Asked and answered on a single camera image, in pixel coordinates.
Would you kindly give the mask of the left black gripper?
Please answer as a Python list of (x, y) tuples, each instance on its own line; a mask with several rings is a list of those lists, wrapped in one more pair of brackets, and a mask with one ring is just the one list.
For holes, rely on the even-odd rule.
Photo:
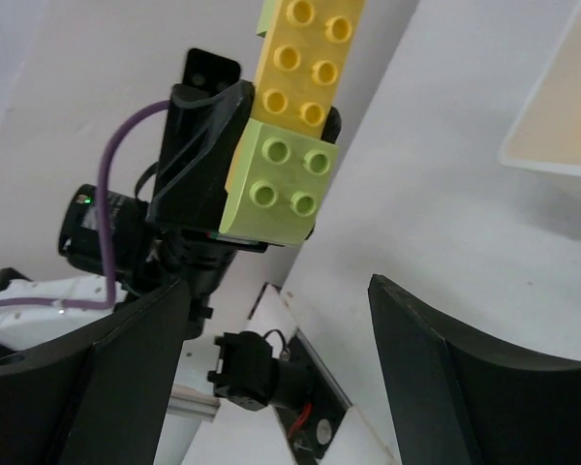
[[(170, 94), (148, 223), (163, 230), (262, 242), (219, 232), (227, 182), (255, 96), (253, 84), (239, 81), (240, 76), (235, 60), (196, 47), (187, 51), (182, 84)], [(335, 144), (341, 130), (340, 111), (332, 107), (321, 140)]]

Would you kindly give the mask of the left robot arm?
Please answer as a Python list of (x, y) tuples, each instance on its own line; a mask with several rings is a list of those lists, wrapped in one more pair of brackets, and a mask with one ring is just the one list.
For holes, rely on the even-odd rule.
[(120, 291), (134, 300), (184, 278), (195, 294), (188, 335), (196, 338), (211, 314), (208, 299), (236, 253), (265, 251), (263, 241), (232, 242), (219, 233), (230, 158), (254, 97), (240, 73), (236, 61), (193, 48), (168, 99), (140, 109), (114, 133), (99, 169), (103, 182), (129, 132), (149, 116), (165, 115), (159, 159), (141, 177), (154, 182), (150, 201), (113, 192), (98, 199), (90, 184), (74, 194), (58, 252), (71, 266), (104, 277), (108, 291), (98, 303), (86, 303), (85, 312), (99, 317), (122, 305)]

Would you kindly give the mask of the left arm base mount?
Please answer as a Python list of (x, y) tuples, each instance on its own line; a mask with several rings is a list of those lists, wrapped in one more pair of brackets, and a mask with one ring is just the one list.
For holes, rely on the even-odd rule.
[(244, 330), (214, 345), (218, 365), (207, 374), (214, 395), (250, 412), (271, 407), (294, 461), (322, 464), (352, 403), (307, 337)]

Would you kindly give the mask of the yellow long lego brick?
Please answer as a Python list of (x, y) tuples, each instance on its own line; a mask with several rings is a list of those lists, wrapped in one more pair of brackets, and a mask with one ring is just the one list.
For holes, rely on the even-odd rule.
[(254, 77), (250, 117), (319, 139), (364, 5), (276, 1)]

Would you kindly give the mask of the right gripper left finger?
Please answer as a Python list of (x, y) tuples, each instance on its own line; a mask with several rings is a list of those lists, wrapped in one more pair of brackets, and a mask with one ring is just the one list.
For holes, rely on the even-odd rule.
[(176, 282), (0, 359), (0, 464), (151, 464), (189, 320)]

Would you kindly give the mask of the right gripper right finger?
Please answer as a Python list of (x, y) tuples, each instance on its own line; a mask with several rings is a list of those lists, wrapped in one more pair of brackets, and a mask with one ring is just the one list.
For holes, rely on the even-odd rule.
[(382, 275), (368, 288), (406, 464), (581, 464), (581, 361), (494, 337)]

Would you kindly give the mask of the light green lego block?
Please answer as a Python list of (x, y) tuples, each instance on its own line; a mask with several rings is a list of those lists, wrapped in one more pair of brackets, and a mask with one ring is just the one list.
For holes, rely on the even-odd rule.
[(302, 244), (315, 225), (339, 147), (251, 118), (237, 149), (219, 232)]

